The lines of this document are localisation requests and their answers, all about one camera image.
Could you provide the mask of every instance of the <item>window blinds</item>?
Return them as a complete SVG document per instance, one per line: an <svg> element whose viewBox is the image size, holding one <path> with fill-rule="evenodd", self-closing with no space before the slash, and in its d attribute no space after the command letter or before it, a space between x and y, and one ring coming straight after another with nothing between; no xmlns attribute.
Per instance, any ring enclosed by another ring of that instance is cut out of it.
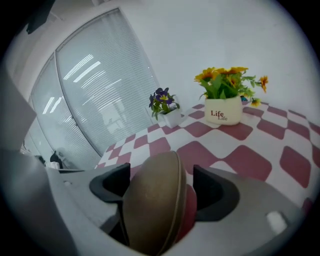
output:
<svg viewBox="0 0 320 256"><path fill-rule="evenodd" d="M152 125L145 107L156 83L118 9L76 31L57 50L56 59L74 119L100 155L110 145ZM50 97L55 97L53 104L60 95L48 94L45 101Z"/></svg>
<svg viewBox="0 0 320 256"><path fill-rule="evenodd" d="M53 56L35 83L31 99L39 127L52 149L62 156L64 164L72 169L93 169L100 156L85 139L68 109Z"/></svg>

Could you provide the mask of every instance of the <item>white wall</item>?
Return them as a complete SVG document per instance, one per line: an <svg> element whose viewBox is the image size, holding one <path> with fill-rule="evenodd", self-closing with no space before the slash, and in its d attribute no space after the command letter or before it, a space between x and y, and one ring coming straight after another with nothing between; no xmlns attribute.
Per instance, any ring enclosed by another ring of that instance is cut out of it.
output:
<svg viewBox="0 0 320 256"><path fill-rule="evenodd" d="M267 94L257 91L263 101L302 113L320 124L319 64L300 28L272 1L112 0L96 7L87 0L81 0L80 5L75 5L75 0L68 2L73 6L60 8L63 20L48 26L33 49L24 48L30 54L25 66L15 70L19 79L12 79L18 80L17 87L26 99L52 52L73 31L120 7L160 86L170 87L183 109L198 103L203 90L193 79L202 69L244 66L249 67L250 75L269 76ZM22 43L14 45L18 49ZM12 47L8 63L14 62L10 58L14 52ZM7 67L12 69L16 64Z"/></svg>

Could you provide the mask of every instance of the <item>table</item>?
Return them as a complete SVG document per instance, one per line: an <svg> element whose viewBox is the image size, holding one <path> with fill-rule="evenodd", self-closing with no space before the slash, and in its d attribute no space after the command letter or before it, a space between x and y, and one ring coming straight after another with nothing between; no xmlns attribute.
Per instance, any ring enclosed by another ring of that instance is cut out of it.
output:
<svg viewBox="0 0 320 256"><path fill-rule="evenodd" d="M159 122L111 145L96 168L130 163L133 177L149 156L176 151L190 184L193 165L218 168L264 181L308 211L319 191L320 127L292 110L242 104L233 126L207 122L195 105L173 129Z"/></svg>

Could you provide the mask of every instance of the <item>flower pot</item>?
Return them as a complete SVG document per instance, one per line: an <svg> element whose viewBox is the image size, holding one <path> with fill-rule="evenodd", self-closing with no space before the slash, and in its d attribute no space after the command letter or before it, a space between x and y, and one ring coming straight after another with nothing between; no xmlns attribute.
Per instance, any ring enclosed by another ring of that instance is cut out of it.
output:
<svg viewBox="0 0 320 256"><path fill-rule="evenodd" d="M169 128L174 128L181 124L181 112L178 108L167 114L162 114L162 117L166 123L166 126L168 126Z"/></svg>
<svg viewBox="0 0 320 256"><path fill-rule="evenodd" d="M242 102L240 96L227 99L206 99L204 105L205 119L210 123L232 126L241 120Z"/></svg>

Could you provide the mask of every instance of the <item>artificial flower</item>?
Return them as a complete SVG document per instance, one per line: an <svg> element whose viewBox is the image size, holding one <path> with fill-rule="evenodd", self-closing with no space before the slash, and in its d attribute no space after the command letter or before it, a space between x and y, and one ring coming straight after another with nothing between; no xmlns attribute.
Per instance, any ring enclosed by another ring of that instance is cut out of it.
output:
<svg viewBox="0 0 320 256"><path fill-rule="evenodd" d="M204 69L201 74L195 76L194 81L200 83L201 80L209 82L211 79L216 79L218 73L215 71L214 67L208 67Z"/></svg>
<svg viewBox="0 0 320 256"><path fill-rule="evenodd" d="M155 96L156 96L155 92L153 93L153 96L152 96L152 94L150 94L150 97L149 97L149 100L150 100L149 108L151 108L151 106L154 104Z"/></svg>
<svg viewBox="0 0 320 256"><path fill-rule="evenodd" d="M264 93L267 92L266 84L267 84L268 82L269 82L269 81L268 81L268 76L267 76L267 75L262 76L262 77L260 78L261 87L262 87Z"/></svg>
<svg viewBox="0 0 320 256"><path fill-rule="evenodd" d="M155 93L156 94L161 94L161 92L168 92L169 91L169 88L165 88L164 90L162 89L162 88L158 88L158 89L156 89L156 91L155 91Z"/></svg>
<svg viewBox="0 0 320 256"><path fill-rule="evenodd" d="M168 97L168 92L165 90L158 91L159 93L155 96L155 99L159 102L165 102L170 105L173 102L173 98Z"/></svg>
<svg viewBox="0 0 320 256"><path fill-rule="evenodd" d="M231 84L233 87L236 87L236 85L237 85L236 79L231 78L229 81L230 81L230 84Z"/></svg>
<svg viewBox="0 0 320 256"><path fill-rule="evenodd" d="M219 74L223 74L223 75L230 75L230 74L236 74L242 71L248 70L247 67L242 67L242 66L233 66L229 69L225 69L225 68L218 68L215 69L214 71L219 73Z"/></svg>
<svg viewBox="0 0 320 256"><path fill-rule="evenodd" d="M254 107L258 107L260 106L260 99L259 98L253 98L252 99L252 102L251 102L251 106L254 106Z"/></svg>

